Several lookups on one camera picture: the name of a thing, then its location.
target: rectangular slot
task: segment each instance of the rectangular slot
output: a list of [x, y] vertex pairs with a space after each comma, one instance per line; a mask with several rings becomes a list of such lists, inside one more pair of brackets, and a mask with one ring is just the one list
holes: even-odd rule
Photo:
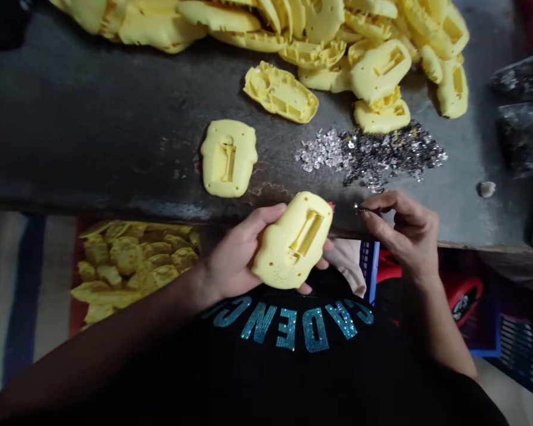
[[398, 47], [395, 47], [389, 54], [389, 61], [382, 66], [373, 68], [375, 74], [380, 76], [386, 76], [389, 74], [397, 65], [399, 65], [404, 60], [403, 52]]
[[298, 237], [296, 237], [289, 247], [290, 250], [295, 252], [295, 256], [298, 255], [304, 257], [306, 253], [308, 253], [312, 241], [314, 241], [314, 237], [320, 229], [323, 220], [324, 217], [321, 214], [314, 210], [308, 210], [306, 221], [302, 225]]
[[464, 91], [464, 82], [462, 76], [462, 67], [455, 66], [452, 68], [452, 78], [454, 79], [454, 92], [458, 99], [462, 99], [462, 92]]

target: workbench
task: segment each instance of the workbench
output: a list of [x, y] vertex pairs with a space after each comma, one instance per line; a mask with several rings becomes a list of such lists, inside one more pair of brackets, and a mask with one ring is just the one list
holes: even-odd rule
[[[468, 113], [438, 115], [434, 86], [422, 72], [401, 83], [412, 117], [446, 150], [443, 167], [402, 189], [441, 217], [440, 245], [531, 251], [533, 178], [512, 180], [497, 142], [498, 99], [492, 73], [526, 56], [512, 0], [455, 1], [471, 40], [464, 50]], [[318, 92], [308, 124], [271, 115], [243, 93], [243, 77], [261, 60], [292, 71], [276, 54], [222, 44], [211, 37], [173, 56], [150, 47], [94, 37], [42, 2], [24, 45], [0, 52], [0, 208], [193, 224], [232, 224], [252, 208], [289, 201], [309, 190], [336, 204], [333, 235], [366, 238], [353, 204], [369, 195], [344, 188], [344, 172], [307, 173], [294, 155], [320, 129], [351, 130], [350, 92]], [[230, 118], [256, 129], [259, 161], [239, 199], [209, 195], [199, 149], [210, 121]], [[477, 185], [497, 184], [482, 199]]]

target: right hand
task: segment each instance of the right hand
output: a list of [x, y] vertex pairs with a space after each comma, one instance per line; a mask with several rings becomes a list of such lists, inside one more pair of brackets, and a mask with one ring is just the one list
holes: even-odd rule
[[396, 210], [391, 228], [373, 212], [362, 217], [369, 232], [378, 238], [403, 268], [403, 277], [418, 286], [438, 282], [438, 214], [410, 199], [404, 192], [391, 191], [365, 200], [361, 208]]

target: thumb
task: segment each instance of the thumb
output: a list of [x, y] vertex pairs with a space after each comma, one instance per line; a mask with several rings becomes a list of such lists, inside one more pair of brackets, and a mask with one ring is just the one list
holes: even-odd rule
[[261, 207], [242, 221], [237, 227], [244, 238], [253, 238], [258, 235], [267, 225], [276, 222], [286, 210], [286, 204], [280, 203], [272, 207]]
[[399, 245], [398, 233], [387, 222], [371, 211], [362, 213], [367, 230], [391, 251]]

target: yellow plastic chip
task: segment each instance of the yellow plastic chip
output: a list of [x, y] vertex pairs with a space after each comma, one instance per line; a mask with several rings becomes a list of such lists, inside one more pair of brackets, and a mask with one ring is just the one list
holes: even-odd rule
[[189, 242], [184, 240], [182, 237], [178, 237], [176, 235], [166, 235], [164, 236], [164, 241], [169, 243], [170, 246], [172, 246], [172, 253], [184, 247], [193, 248], [193, 246]]
[[291, 73], [264, 61], [247, 72], [243, 90], [268, 112], [297, 123], [309, 122], [318, 110], [318, 99], [312, 92]]
[[392, 94], [412, 61], [407, 48], [399, 40], [389, 40], [365, 52], [351, 70], [351, 86], [358, 98], [369, 105]]
[[275, 288], [298, 288], [322, 257], [333, 211], [321, 197], [299, 192], [264, 233], [253, 273]]
[[180, 273], [195, 266], [200, 257], [194, 252], [193, 248], [181, 248], [172, 255], [172, 263]]
[[95, 266], [108, 263], [108, 245], [103, 237], [99, 234], [90, 236], [90, 238], [83, 243], [85, 249], [85, 257], [87, 261]]
[[288, 0], [288, 4], [291, 12], [292, 34], [294, 37], [302, 38], [306, 28], [306, 8], [302, 0]]
[[355, 103], [355, 121], [364, 133], [389, 133], [404, 127], [410, 122], [409, 107], [399, 99], [391, 108], [375, 112], [360, 99]]
[[398, 15], [395, 3], [388, 0], [345, 0], [345, 5], [348, 8], [391, 19], [395, 19]]
[[212, 121], [201, 145], [206, 191], [224, 198], [243, 195], [258, 159], [255, 143], [255, 129], [245, 123]]
[[305, 69], [324, 69], [335, 65], [345, 53], [346, 42], [332, 40], [329, 43], [308, 43], [293, 40], [278, 54], [282, 59]]
[[100, 234], [104, 230], [106, 230], [113, 221], [101, 221], [94, 224], [91, 228], [87, 229], [86, 231], [83, 231], [79, 234], [79, 238], [90, 238], [93, 235]]
[[173, 44], [187, 43], [207, 35], [203, 25], [192, 25], [177, 15], [173, 5], [156, 12], [142, 10], [138, 4], [129, 4], [118, 36], [124, 44], [146, 44], [165, 49]]
[[348, 61], [349, 65], [353, 66], [357, 64], [365, 56], [365, 52], [371, 49], [376, 49], [383, 42], [377, 38], [363, 38], [357, 43], [349, 46], [348, 49]]
[[276, 53], [288, 46], [290, 42], [287, 33], [278, 35], [266, 30], [251, 31], [249, 33], [213, 31], [210, 35], [233, 46], [266, 53]]
[[176, 10], [190, 24], [203, 24], [210, 31], [245, 33], [261, 29], [261, 22], [243, 9], [219, 3], [186, 0]]
[[179, 272], [174, 265], [167, 264], [159, 266], [147, 274], [146, 280], [140, 284], [139, 291], [142, 296], [149, 295], [171, 283], [178, 276]]
[[119, 237], [113, 240], [111, 263], [122, 275], [131, 275], [136, 271], [138, 245], [138, 238], [134, 237]]
[[97, 267], [97, 274], [100, 279], [105, 280], [112, 288], [121, 289], [123, 287], [123, 279], [115, 266], [100, 265]]
[[436, 84], [442, 83], [442, 64], [440, 59], [429, 45], [424, 45], [420, 49], [422, 55], [422, 69], [428, 79]]
[[345, 11], [345, 21], [364, 37], [387, 40], [391, 37], [391, 20], [378, 15]]
[[111, 244], [115, 238], [119, 238], [129, 228], [130, 222], [113, 221], [105, 232], [105, 241]]
[[442, 61], [442, 82], [437, 95], [445, 117], [458, 118], [468, 110], [468, 82], [464, 67], [457, 60]]
[[71, 295], [79, 302], [89, 303], [96, 293], [108, 290], [110, 290], [110, 287], [104, 281], [90, 281], [71, 289]]
[[306, 37], [311, 43], [332, 40], [345, 22], [343, 0], [303, 0], [306, 9]]
[[89, 309], [87, 309], [87, 315], [85, 316], [85, 322], [87, 324], [94, 324], [110, 317], [115, 312], [116, 309], [112, 305], [89, 304]]
[[362, 38], [363, 35], [361, 35], [360, 33], [356, 33], [347, 24], [342, 24], [342, 26], [339, 27], [339, 30], [336, 33], [336, 39], [343, 40], [346, 43], [355, 43], [356, 41], [360, 41]]
[[78, 262], [77, 268], [79, 269], [79, 275], [81, 275], [81, 279], [83, 280], [83, 282], [95, 281], [97, 279], [97, 271], [95, 270], [95, 267], [89, 262]]
[[331, 69], [305, 70], [298, 68], [298, 78], [307, 88], [339, 93], [351, 90], [350, 71], [349, 61], [343, 57]]

